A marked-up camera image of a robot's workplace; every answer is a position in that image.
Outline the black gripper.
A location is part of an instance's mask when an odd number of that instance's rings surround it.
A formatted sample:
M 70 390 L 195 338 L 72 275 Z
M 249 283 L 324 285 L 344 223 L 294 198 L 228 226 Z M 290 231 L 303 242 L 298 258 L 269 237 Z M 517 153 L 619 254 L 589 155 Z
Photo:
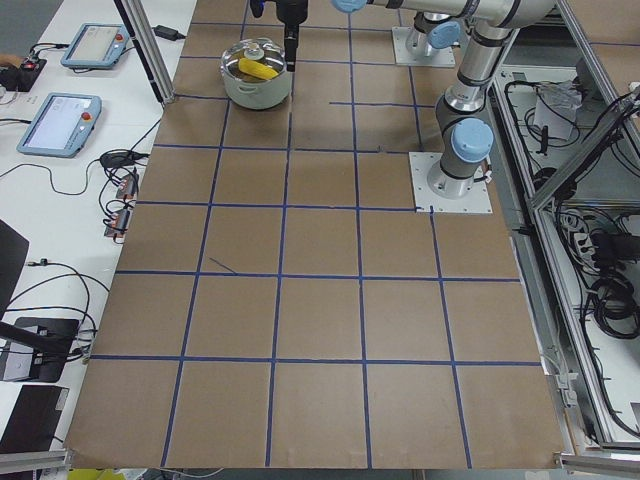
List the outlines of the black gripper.
M 254 18 L 261 18 L 268 0 L 250 0 L 249 6 Z M 276 16 L 284 26 L 284 47 L 286 70 L 296 68 L 299 45 L 299 26 L 308 18 L 308 0 L 272 0 L 276 5 Z

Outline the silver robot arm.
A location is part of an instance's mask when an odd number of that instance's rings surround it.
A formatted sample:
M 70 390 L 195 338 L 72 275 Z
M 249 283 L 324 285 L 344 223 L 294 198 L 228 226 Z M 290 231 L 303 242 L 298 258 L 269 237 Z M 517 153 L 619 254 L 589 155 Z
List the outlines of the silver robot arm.
M 452 16 L 441 13 L 417 12 L 405 48 L 418 58 L 426 58 L 451 47 L 459 41 L 461 27 Z
M 436 195 L 451 200 L 466 196 L 474 175 L 492 150 L 494 133 L 479 118 L 486 90 L 508 50 L 514 32 L 543 19 L 553 1 L 375 1 L 389 10 L 406 9 L 454 18 L 475 18 L 456 81 L 439 98 L 436 118 L 444 152 L 427 174 Z

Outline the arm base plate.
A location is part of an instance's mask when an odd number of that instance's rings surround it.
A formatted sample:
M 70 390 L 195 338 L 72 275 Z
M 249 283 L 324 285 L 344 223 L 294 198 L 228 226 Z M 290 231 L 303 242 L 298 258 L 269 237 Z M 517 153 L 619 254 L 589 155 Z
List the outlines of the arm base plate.
M 476 182 L 483 172 L 458 180 L 441 169 L 439 152 L 410 152 L 409 163 L 415 209 L 425 213 L 492 214 L 485 181 Z
M 393 27 L 392 40 L 397 65 L 453 68 L 456 64 L 451 46 L 436 49 L 429 43 L 426 34 L 412 27 Z

